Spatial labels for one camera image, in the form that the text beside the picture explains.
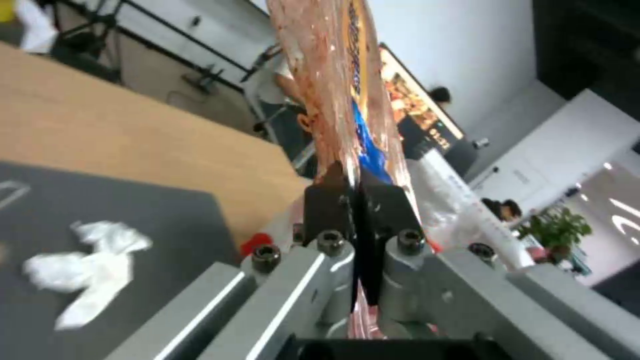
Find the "desk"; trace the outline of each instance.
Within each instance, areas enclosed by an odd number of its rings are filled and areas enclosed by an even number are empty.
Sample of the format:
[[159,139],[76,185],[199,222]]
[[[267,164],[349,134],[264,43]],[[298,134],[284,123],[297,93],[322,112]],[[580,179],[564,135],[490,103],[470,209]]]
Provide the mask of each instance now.
[[200,190],[236,244],[306,184],[282,150],[0,44],[0,160]]

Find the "red object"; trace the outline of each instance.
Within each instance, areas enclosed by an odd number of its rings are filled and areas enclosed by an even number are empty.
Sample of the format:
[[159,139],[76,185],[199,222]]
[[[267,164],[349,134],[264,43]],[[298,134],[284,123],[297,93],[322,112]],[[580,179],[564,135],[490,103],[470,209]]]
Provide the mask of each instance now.
[[436,254],[438,254],[439,252],[442,252],[442,246],[440,246],[440,244],[438,244],[435,241],[431,241],[429,239],[427,239],[427,244],[429,244],[429,246],[431,247],[431,249],[433,250],[433,252],[435,252]]
[[271,235],[265,233],[257,233],[254,234],[249,241],[240,245],[240,255],[243,258],[251,255],[253,250],[260,245],[270,245],[273,244],[273,239]]

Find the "transparent plastic wrapper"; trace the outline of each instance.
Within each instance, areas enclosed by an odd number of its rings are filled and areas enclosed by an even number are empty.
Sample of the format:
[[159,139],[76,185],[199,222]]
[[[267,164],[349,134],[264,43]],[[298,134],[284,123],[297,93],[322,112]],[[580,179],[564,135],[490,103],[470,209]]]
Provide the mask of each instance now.
[[55,329],[76,329],[98,316],[133,278],[131,252],[152,242],[123,223],[74,223],[71,228],[93,254],[39,254],[24,263],[24,273],[39,289],[70,293],[85,289],[56,320]]
[[440,250],[489,245],[506,270],[534,264],[522,242],[511,235],[436,150],[408,161],[422,226]]

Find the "white crumpled paper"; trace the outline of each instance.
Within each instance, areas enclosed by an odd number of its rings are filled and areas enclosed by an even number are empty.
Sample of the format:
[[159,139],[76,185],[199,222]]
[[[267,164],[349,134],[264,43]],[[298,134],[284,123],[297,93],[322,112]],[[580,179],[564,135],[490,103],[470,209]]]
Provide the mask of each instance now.
[[108,221],[71,225],[93,254],[39,254],[24,263],[29,280],[41,289],[70,293],[85,289],[56,320],[56,330],[82,327],[98,316],[133,277],[131,252],[146,250],[151,239],[123,224]]

